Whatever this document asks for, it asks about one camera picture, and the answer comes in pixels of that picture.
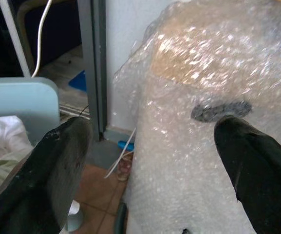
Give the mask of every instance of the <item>bubble wrap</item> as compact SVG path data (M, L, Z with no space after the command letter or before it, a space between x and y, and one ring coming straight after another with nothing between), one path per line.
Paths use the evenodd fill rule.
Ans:
M281 2L169 6L114 78L137 119L126 192L144 234L255 233L194 107L246 101L244 118L281 144Z

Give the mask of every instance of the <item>white wall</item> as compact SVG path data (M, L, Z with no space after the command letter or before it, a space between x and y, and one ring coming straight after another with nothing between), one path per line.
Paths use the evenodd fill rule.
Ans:
M113 88L114 73L128 59L134 42L141 41L146 27L173 0L107 0L108 124L133 130L126 102Z

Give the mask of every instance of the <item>terracotta floor tile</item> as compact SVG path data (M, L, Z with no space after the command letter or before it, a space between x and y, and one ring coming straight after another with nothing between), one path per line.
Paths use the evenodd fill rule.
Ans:
M98 230L98 234L113 234L114 233L115 216L106 214L101 226Z
M118 182L118 185L116 187L116 190L114 192L113 198L111 200L110 206L107 210L108 213L112 215L116 215L117 208L119 206L121 197L125 191L127 182Z
M96 234L105 212L81 203L84 221L81 227L72 234Z
M87 164L75 200L106 211L118 183L115 174L104 179L106 172L105 169Z

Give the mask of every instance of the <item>light blue panel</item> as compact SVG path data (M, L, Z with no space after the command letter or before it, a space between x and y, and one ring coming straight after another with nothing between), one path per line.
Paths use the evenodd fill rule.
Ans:
M0 116L18 116L33 145L59 126L56 85L46 78L0 78Z

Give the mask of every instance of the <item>plastic wrap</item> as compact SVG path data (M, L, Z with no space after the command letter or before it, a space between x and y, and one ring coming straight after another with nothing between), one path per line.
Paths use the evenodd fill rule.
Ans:
M228 106L281 144L281 2L173 4L114 82L138 119L126 201L143 233L254 233L215 148L216 118L194 112Z

